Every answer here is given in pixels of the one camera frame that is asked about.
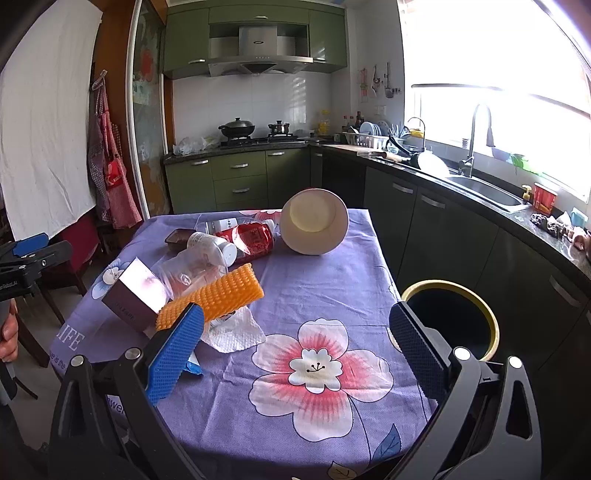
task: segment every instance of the purple tablecloth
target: purple tablecloth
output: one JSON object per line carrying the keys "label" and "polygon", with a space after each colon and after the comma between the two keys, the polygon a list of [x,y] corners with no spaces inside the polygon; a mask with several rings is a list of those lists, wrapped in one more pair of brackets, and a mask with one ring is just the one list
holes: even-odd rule
{"label": "purple tablecloth", "polygon": [[[151,267],[169,255],[168,234],[192,228],[197,217],[149,220],[112,268],[135,257]],[[389,310],[400,297],[369,214],[350,210],[349,217],[345,240],[328,254],[299,255],[278,239],[271,255],[256,260],[265,297],[251,310],[267,341],[230,354],[199,342],[204,374],[183,373],[158,403],[209,480],[353,478],[406,451],[430,418],[429,402],[388,336]],[[59,371],[76,353],[105,361],[147,342],[101,302],[102,278],[51,347]],[[116,398],[110,403],[122,411]]]}

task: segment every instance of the faucet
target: faucet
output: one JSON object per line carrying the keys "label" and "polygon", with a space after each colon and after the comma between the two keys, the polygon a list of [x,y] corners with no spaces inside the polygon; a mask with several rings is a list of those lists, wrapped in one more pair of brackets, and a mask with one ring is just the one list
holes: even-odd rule
{"label": "faucet", "polygon": [[488,111],[488,131],[486,133],[486,146],[494,148],[495,147],[495,139],[492,136],[492,117],[491,117],[491,109],[485,103],[479,103],[476,105],[474,109],[474,115],[472,115],[472,135],[470,136],[470,150],[468,151],[468,157],[465,160],[459,161],[458,172],[460,175],[465,177],[471,178],[472,177],[472,168],[474,168],[474,132],[476,130],[476,114],[478,113],[478,109],[484,106]]}

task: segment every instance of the white sheet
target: white sheet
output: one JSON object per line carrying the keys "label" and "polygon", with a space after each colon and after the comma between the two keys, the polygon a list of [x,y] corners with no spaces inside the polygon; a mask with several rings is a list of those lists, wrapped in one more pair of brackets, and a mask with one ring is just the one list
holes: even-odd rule
{"label": "white sheet", "polygon": [[0,183],[17,240],[52,237],[95,205],[86,137],[101,16],[87,0],[57,0],[0,74]]}

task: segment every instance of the human hand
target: human hand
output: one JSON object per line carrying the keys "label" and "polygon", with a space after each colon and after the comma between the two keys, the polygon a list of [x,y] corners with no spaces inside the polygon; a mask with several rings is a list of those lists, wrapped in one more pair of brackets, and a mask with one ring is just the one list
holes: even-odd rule
{"label": "human hand", "polygon": [[10,301],[8,317],[2,325],[0,336],[0,360],[12,362],[17,359],[18,354],[18,323],[17,323],[17,302]]}

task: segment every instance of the orange scrub brush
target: orange scrub brush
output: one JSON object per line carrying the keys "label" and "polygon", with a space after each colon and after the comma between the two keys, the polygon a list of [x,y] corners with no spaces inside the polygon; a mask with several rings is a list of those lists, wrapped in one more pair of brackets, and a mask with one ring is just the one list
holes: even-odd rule
{"label": "orange scrub brush", "polygon": [[203,309],[205,321],[210,322],[261,299],[264,295],[252,271],[252,265],[247,263],[215,282],[167,303],[158,314],[156,330],[172,327],[189,303],[199,305]]}

